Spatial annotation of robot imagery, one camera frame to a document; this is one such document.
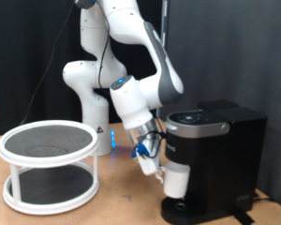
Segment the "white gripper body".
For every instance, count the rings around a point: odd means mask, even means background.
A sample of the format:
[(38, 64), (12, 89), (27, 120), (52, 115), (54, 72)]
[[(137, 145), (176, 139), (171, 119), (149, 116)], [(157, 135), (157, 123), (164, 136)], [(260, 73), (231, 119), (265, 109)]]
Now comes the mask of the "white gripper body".
[(142, 169), (142, 172), (145, 175), (152, 175), (158, 171), (159, 165), (160, 165), (159, 156), (150, 158), (147, 156), (141, 156), (140, 154), (137, 154), (137, 158), (138, 158), (140, 167)]

